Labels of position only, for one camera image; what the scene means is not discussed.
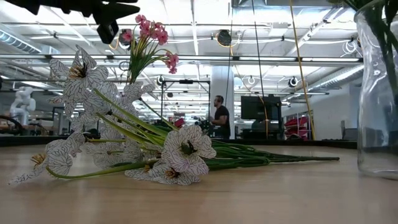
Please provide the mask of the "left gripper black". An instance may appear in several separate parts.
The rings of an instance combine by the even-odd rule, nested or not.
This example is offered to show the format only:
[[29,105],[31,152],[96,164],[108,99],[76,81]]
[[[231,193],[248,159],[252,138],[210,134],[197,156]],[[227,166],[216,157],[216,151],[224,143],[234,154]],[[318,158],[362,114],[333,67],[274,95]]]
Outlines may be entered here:
[[60,8],[65,14],[71,11],[81,12],[85,17],[93,18],[97,24],[106,25],[115,22],[122,17],[138,13],[140,8],[133,5],[121,3],[99,3],[93,7],[91,1],[87,0],[48,0],[46,4],[50,7]]

